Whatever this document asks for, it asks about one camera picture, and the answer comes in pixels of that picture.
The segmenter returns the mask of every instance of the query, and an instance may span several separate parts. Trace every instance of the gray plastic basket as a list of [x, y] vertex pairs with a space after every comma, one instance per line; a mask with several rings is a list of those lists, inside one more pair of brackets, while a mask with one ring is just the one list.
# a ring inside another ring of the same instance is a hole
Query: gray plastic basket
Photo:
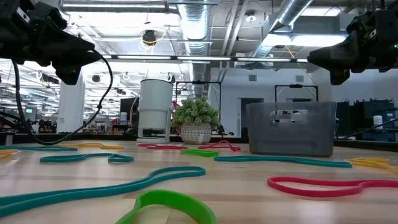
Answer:
[[253, 103], [246, 114], [253, 154], [333, 154], [335, 102]]

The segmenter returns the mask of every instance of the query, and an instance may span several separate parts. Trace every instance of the yellow rubber band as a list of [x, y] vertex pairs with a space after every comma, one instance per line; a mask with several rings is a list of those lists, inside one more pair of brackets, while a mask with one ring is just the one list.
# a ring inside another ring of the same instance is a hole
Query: yellow rubber band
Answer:
[[99, 147], [101, 149], [124, 149], [124, 146], [106, 146], [101, 143], [60, 144], [63, 147]]
[[355, 159], [346, 159], [346, 162], [351, 163], [356, 166], [373, 167], [379, 169], [388, 169], [393, 173], [398, 174], [398, 167], [390, 166], [390, 160], [385, 158], [370, 158], [370, 157], [360, 157]]
[[5, 150], [0, 150], [0, 159], [7, 158], [11, 156], [12, 153], [17, 152], [17, 149], [5, 149]]

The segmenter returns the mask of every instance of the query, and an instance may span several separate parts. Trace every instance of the workbench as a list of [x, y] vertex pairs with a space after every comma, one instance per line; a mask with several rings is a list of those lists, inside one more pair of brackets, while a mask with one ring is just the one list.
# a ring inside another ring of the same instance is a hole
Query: workbench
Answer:
[[[206, 169], [206, 175], [167, 180], [138, 192], [114, 197], [77, 200], [35, 208], [0, 219], [0, 223], [115, 223], [132, 210], [135, 198], [149, 189], [168, 189], [191, 195], [214, 211], [219, 224], [393, 224], [398, 220], [396, 212], [398, 189], [374, 188], [366, 189], [360, 195], [318, 199], [285, 194], [266, 184], [268, 177], [275, 176], [328, 180], [398, 180], [398, 176], [387, 170], [356, 166], [344, 169], [286, 162], [215, 162], [213, 158], [185, 155], [178, 150], [137, 148], [136, 142], [133, 141], [90, 140], [66, 143], [83, 142], [122, 145], [126, 148], [124, 150], [81, 148], [78, 152], [19, 151], [7, 159], [0, 160], [0, 195], [123, 184], [141, 179], [153, 170], [168, 166], [201, 166]], [[247, 144], [234, 145], [241, 146], [242, 151], [220, 149], [220, 155], [250, 154]], [[108, 164], [106, 158], [98, 157], [68, 164], [39, 163], [39, 159], [44, 156], [110, 151], [134, 156], [134, 162]], [[398, 165], [398, 154], [395, 152], [343, 147], [335, 147], [333, 157], [325, 160], [342, 161], [355, 157], [383, 157]], [[300, 184], [289, 184], [289, 186], [325, 189], [325, 187]], [[151, 206], [140, 211], [134, 223], [194, 224], [196, 222], [178, 210]]]

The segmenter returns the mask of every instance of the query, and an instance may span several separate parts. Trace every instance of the teal rubber band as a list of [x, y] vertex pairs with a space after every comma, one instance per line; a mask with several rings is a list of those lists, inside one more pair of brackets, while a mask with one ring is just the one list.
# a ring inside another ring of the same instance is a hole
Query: teal rubber band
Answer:
[[77, 151], [77, 148], [61, 146], [0, 146], [0, 150], [2, 149], [18, 149], [31, 151]]
[[82, 161], [89, 157], [108, 156], [108, 162], [131, 162], [134, 160], [132, 156], [124, 156], [115, 153], [91, 153], [79, 155], [65, 155], [65, 156], [46, 156], [41, 157], [40, 162], [76, 162]]
[[126, 194], [136, 190], [144, 189], [159, 182], [182, 178], [198, 177], [206, 174], [206, 170], [197, 166], [166, 167], [151, 172], [147, 177], [126, 184], [111, 185], [106, 187], [92, 187], [85, 189], [56, 190], [51, 192], [39, 192], [0, 197], [0, 218], [23, 212], [41, 206], [55, 203], [81, 200], [87, 198], [109, 197]]
[[182, 154], [191, 154], [203, 157], [215, 157], [218, 156], [217, 151], [202, 150], [202, 149], [181, 149]]
[[178, 192], [170, 190], [149, 190], [136, 199], [134, 209], [123, 216], [116, 224], [130, 224], [136, 218], [138, 211], [148, 205], [165, 205], [186, 213], [198, 224], [217, 224], [216, 215], [203, 202]]
[[318, 159], [307, 159], [300, 157], [287, 157], [287, 156], [218, 156], [214, 158], [218, 162], [249, 162], [249, 161], [281, 161], [281, 162], [294, 162], [298, 164], [326, 166], [326, 167], [342, 167], [352, 168], [349, 162], [335, 162], [335, 161], [321, 161]]

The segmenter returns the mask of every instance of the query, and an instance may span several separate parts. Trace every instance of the potted plant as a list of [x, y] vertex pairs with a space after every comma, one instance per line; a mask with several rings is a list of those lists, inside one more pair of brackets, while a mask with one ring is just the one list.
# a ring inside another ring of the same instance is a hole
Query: potted plant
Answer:
[[175, 110], [172, 126], [180, 128], [181, 138], [188, 144], [206, 144], [211, 139], [211, 129], [220, 125], [218, 110], [212, 108], [207, 97], [187, 99]]

